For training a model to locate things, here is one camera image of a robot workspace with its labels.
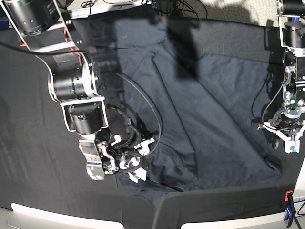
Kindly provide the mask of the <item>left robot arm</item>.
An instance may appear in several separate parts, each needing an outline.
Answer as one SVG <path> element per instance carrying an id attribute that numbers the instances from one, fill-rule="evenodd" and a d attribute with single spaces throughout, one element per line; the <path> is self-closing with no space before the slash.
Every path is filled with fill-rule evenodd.
<path id="1" fill-rule="evenodd" d="M 305 2 L 278 0 L 277 15 L 282 63 L 285 69 L 277 94 L 282 94 L 282 105 L 268 121 L 262 120 L 259 129 L 266 129 L 284 142 L 285 152 L 299 153 L 300 139 L 305 131 L 301 120 L 305 112 Z"/>

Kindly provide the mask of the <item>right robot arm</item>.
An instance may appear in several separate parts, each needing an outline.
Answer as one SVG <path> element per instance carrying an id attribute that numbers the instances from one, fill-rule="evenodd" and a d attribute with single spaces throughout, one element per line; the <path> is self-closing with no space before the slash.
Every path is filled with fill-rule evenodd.
<path id="1" fill-rule="evenodd" d="M 55 0 L 3 0 L 0 3 L 26 52 L 48 68 L 48 91 L 60 104 L 69 132 L 79 135 L 79 149 L 94 181 L 128 174 L 134 183 L 147 179 L 143 160 L 153 138 L 143 137 L 120 108 L 106 105 L 98 93 L 101 75 L 66 8 Z"/>

